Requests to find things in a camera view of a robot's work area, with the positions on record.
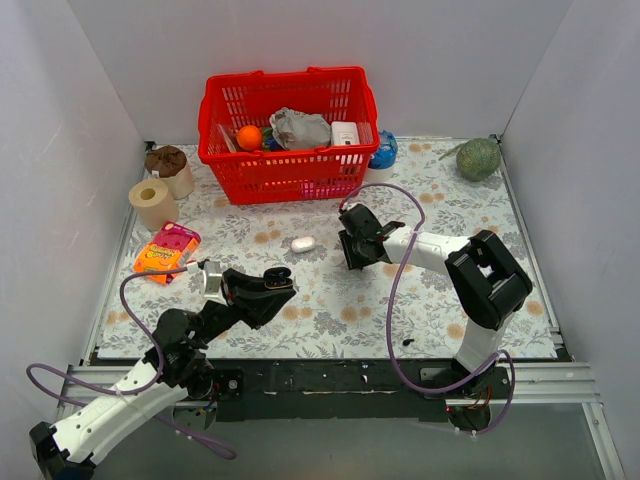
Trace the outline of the black earbud charging case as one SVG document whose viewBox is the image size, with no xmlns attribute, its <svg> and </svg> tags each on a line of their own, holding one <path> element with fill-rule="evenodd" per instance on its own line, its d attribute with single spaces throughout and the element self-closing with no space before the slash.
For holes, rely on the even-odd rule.
<svg viewBox="0 0 640 480">
<path fill-rule="evenodd" d="M 291 270 L 287 267 L 269 268 L 263 273 L 263 283 L 269 290 L 292 288 Z"/>
</svg>

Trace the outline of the white earbud charging case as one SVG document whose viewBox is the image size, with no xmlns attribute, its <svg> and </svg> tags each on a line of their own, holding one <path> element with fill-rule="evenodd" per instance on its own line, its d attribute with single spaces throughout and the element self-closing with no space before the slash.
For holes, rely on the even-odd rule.
<svg viewBox="0 0 640 480">
<path fill-rule="evenodd" d="M 291 242 L 291 250 L 294 253 L 305 253 L 311 251 L 316 246 L 316 240 L 312 236 L 295 238 Z"/>
</svg>

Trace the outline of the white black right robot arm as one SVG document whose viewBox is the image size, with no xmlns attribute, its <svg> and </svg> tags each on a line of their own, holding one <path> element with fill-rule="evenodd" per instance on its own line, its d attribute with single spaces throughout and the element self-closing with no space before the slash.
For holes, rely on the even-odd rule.
<svg viewBox="0 0 640 480">
<path fill-rule="evenodd" d="M 455 391 L 469 398 L 479 395 L 489 384 L 487 372 L 506 354 L 499 346 L 509 321 L 533 290 L 529 276 L 500 238 L 489 230 L 456 237 L 397 221 L 382 225 L 360 203 L 341 207 L 339 220 L 343 225 L 339 238 L 349 269 L 362 270 L 381 262 L 398 266 L 388 299 L 385 335 L 391 365 L 401 381 L 429 396 Z M 452 383 L 447 385 L 433 382 L 422 387 L 412 382 L 395 357 L 392 315 L 400 277 L 408 265 L 449 278 L 467 315 L 463 341 L 448 372 Z"/>
</svg>

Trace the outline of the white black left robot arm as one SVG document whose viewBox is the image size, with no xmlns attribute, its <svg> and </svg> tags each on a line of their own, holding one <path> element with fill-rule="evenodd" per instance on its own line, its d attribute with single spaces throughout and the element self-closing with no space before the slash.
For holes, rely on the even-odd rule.
<svg viewBox="0 0 640 480">
<path fill-rule="evenodd" d="M 274 267 L 249 276 L 203 260 L 171 272 L 183 271 L 202 275 L 202 309 L 165 310 L 155 329 L 145 332 L 151 348 L 111 387 L 68 376 L 96 398 L 63 420 L 30 430 L 32 455 L 44 478 L 89 479 L 115 446 L 164 409 L 184 399 L 213 406 L 240 394 L 241 373 L 216 370 L 205 351 L 239 322 L 258 330 L 273 320 L 296 294 L 291 271 Z"/>
</svg>

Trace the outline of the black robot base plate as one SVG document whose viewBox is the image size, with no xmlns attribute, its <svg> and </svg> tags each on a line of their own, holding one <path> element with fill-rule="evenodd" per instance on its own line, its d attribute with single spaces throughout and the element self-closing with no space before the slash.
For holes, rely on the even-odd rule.
<svg viewBox="0 0 640 480">
<path fill-rule="evenodd" d="M 496 367 L 444 394 L 409 388 L 384 359 L 216 360 L 214 390 L 180 403 L 175 418 L 213 423 L 291 419 L 414 419 L 445 423 L 449 405 L 472 405 L 482 419 L 509 390 Z"/>
</svg>

